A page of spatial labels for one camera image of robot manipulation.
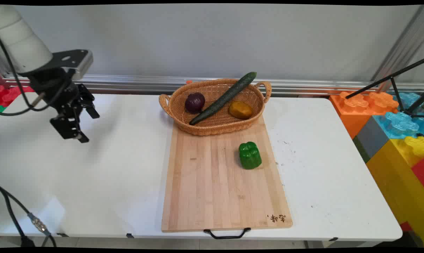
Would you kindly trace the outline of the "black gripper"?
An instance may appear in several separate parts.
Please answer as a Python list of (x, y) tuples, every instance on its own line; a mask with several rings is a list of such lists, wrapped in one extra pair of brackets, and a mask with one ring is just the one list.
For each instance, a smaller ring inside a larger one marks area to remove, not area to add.
[[(75, 69), (49, 69), (35, 72), (26, 77), (30, 81), (30, 87), (42, 98), (47, 105), (43, 108), (34, 108), (34, 111), (43, 111), (47, 107), (55, 108), (58, 115), (50, 119), (50, 124), (65, 140), (76, 139), (80, 143), (87, 143), (90, 140), (85, 136), (80, 128), (79, 115), (82, 107), (87, 111), (92, 119), (100, 117), (95, 109), (93, 101), (95, 97), (83, 84), (75, 85), (72, 81)], [(73, 104), (78, 100), (80, 107)]]

